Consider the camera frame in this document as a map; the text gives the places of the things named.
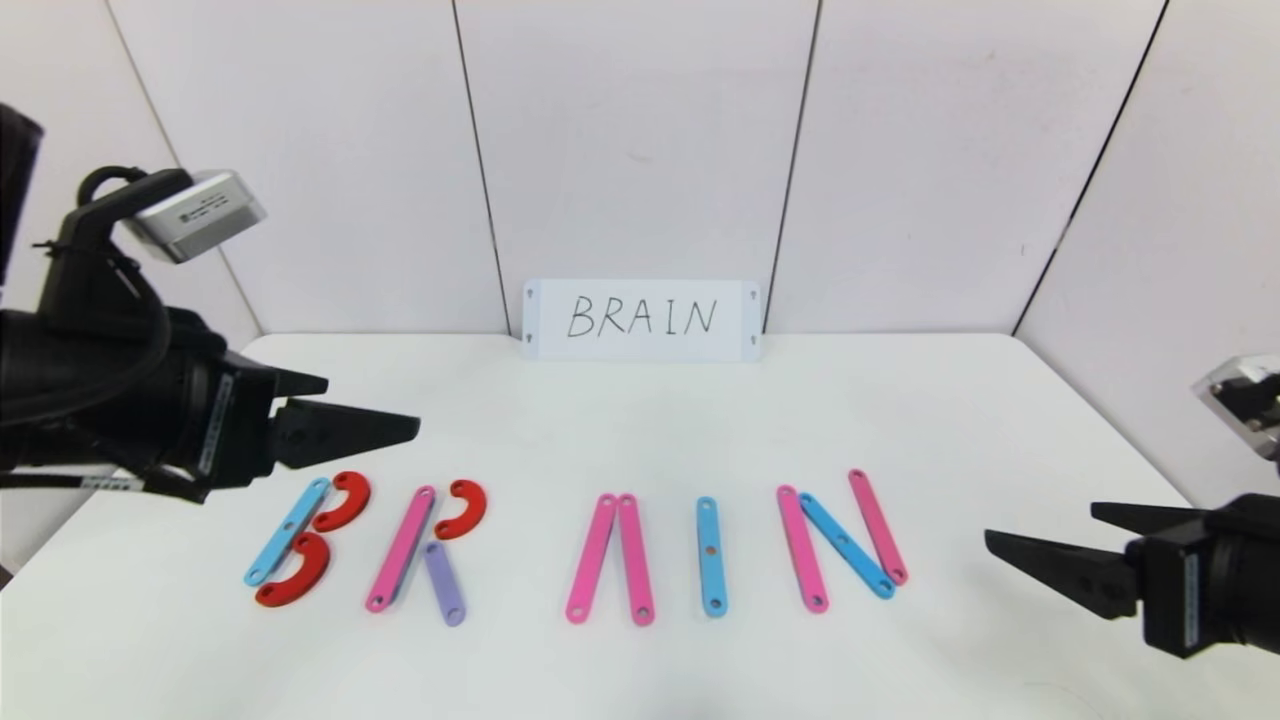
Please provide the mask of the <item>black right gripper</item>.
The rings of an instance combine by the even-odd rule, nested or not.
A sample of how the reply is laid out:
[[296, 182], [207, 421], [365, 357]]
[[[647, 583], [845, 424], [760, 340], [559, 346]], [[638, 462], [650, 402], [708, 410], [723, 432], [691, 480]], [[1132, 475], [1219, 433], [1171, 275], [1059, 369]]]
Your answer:
[[1093, 502], [1094, 520], [1140, 536], [1124, 553], [984, 530], [987, 551], [1105, 620], [1133, 618], [1148, 646], [1189, 659], [1215, 644], [1279, 651], [1279, 500], [1219, 509]]

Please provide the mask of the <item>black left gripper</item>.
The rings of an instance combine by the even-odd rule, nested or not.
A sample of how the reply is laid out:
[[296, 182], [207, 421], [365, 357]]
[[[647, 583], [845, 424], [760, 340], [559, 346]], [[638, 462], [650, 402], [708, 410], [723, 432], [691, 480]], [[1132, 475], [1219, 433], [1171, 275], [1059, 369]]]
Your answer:
[[111, 466], [122, 479], [78, 482], [202, 503], [273, 471], [378, 451], [415, 439], [417, 416], [293, 398], [329, 380], [232, 352], [196, 314], [168, 310], [165, 359], [125, 392], [55, 424], [55, 464]]

